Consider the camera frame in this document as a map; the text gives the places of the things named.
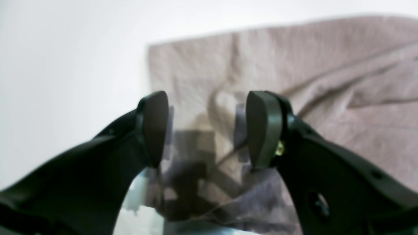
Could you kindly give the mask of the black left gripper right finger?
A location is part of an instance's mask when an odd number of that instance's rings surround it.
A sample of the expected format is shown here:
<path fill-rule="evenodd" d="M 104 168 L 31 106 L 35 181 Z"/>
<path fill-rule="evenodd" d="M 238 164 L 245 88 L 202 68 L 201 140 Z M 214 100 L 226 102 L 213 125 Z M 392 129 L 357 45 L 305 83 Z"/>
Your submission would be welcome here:
<path fill-rule="evenodd" d="M 416 235 L 417 193 L 296 117 L 287 98 L 249 92 L 252 167 L 275 168 L 305 235 Z"/>

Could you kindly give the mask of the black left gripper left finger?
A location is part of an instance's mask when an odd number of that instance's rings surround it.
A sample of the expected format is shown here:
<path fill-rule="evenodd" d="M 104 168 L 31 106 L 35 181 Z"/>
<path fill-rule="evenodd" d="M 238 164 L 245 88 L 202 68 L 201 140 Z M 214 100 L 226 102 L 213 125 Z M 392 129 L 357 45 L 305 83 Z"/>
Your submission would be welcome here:
<path fill-rule="evenodd" d="M 154 92 L 2 190 L 1 234 L 111 235 L 134 178 L 161 162 L 168 118 L 166 92 Z"/>

